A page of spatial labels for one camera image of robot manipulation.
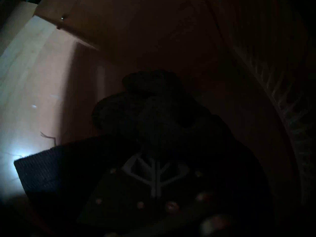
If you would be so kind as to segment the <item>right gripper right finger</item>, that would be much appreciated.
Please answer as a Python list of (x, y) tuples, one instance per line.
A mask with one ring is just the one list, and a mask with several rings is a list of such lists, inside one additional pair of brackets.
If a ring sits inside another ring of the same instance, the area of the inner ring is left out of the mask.
[(157, 163), (156, 196), (163, 215), (156, 230), (232, 230), (234, 219), (212, 176), (181, 162)]

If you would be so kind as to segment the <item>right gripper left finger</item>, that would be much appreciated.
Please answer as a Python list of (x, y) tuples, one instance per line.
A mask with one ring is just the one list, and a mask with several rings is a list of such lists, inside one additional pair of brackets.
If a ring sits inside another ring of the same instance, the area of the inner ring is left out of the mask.
[(85, 225), (143, 225), (159, 218), (156, 162), (140, 153), (106, 173), (83, 207)]

